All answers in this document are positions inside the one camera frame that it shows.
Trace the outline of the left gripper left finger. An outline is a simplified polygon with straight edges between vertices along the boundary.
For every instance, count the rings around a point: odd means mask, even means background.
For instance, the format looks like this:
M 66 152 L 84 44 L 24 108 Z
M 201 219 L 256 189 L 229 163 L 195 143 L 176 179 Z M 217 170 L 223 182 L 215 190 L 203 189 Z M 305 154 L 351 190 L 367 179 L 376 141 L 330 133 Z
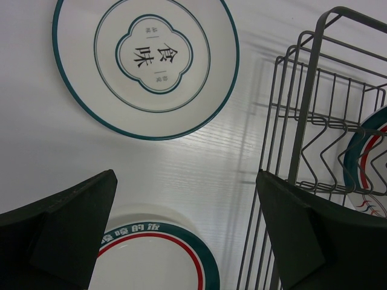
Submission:
M 109 169 L 1 214 L 1 289 L 88 289 L 116 188 Z

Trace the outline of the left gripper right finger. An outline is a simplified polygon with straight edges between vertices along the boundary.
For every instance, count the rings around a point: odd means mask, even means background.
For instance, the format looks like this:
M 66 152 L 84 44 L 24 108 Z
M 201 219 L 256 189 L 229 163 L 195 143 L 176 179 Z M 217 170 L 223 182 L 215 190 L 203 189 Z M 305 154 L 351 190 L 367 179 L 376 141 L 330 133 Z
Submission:
M 263 170 L 256 188 L 284 289 L 386 289 L 386 219 Z

